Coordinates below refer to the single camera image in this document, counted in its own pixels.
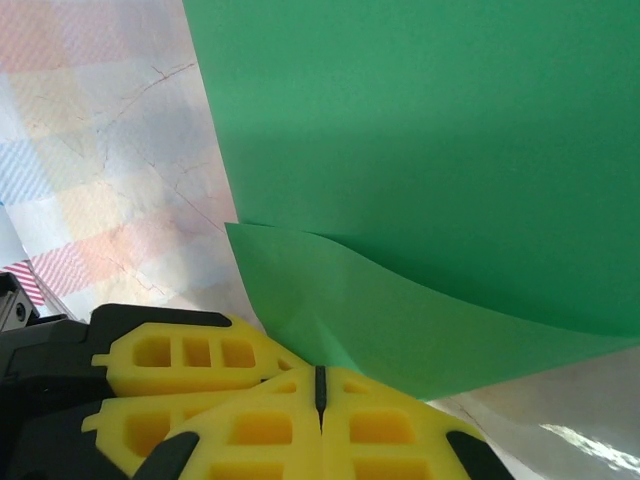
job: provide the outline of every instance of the yellow foam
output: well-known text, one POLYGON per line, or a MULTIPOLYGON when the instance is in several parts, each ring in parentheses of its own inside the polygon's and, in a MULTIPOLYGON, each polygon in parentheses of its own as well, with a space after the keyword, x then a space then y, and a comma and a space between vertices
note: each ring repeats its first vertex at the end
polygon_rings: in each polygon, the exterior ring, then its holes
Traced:
POLYGON ((145 323, 92 365, 117 396, 237 390, 307 364, 244 320, 230 327, 145 323))

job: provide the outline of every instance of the red striped fabric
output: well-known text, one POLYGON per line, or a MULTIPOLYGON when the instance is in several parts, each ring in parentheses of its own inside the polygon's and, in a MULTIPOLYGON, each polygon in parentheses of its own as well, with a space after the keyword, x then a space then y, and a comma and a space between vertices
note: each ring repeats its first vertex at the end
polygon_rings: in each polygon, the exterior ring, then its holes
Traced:
POLYGON ((0 268, 0 271, 13 273, 34 305, 38 307, 44 305, 44 296, 26 260, 0 268))

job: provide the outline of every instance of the green sheet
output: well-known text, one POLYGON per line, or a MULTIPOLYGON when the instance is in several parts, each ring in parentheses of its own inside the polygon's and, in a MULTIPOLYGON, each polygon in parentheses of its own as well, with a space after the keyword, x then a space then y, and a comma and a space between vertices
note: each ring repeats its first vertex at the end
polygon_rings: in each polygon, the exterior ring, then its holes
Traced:
MULTIPOLYGON (((640 337, 639 2, 185 9, 243 223, 319 234, 540 325, 640 337)), ((249 252, 236 253, 246 265, 249 252)), ((248 285, 267 282, 253 271, 248 285)), ((393 321, 408 330, 415 319, 393 321)), ((367 322, 349 318, 354 332, 367 322)), ((526 335, 513 344, 539 342, 526 335)), ((571 358, 600 350, 587 342, 571 358)), ((569 360, 561 352, 547 352, 551 363, 569 360)), ((512 375, 540 367, 520 368, 526 358, 512 375)))
POLYGON ((477 307, 323 237, 227 225, 269 334, 314 364, 343 365, 433 399, 625 348, 637 338, 562 330, 477 307))

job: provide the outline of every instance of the plaid fabric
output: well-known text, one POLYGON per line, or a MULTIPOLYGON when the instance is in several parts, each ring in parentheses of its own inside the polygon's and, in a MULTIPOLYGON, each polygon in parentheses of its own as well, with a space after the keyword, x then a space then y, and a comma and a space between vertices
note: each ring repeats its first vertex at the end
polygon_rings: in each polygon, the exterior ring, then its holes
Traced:
POLYGON ((106 302, 251 316, 180 0, 0 0, 0 200, 79 317, 106 302))

